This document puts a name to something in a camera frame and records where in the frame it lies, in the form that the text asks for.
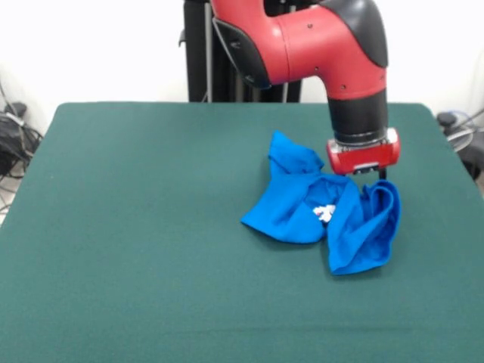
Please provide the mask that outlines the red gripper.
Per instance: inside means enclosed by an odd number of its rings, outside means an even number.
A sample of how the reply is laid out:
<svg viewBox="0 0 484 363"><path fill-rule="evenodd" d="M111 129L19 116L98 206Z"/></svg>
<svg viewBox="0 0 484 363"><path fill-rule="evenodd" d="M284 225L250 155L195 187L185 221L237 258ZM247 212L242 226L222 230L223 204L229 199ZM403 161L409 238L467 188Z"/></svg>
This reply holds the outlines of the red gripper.
<svg viewBox="0 0 484 363"><path fill-rule="evenodd" d="M355 175L378 171L380 179L386 180L386 168L397 164L399 160L400 138L395 128L388 128L386 137L372 144L348 146L330 139L326 150L335 174Z"/></svg>

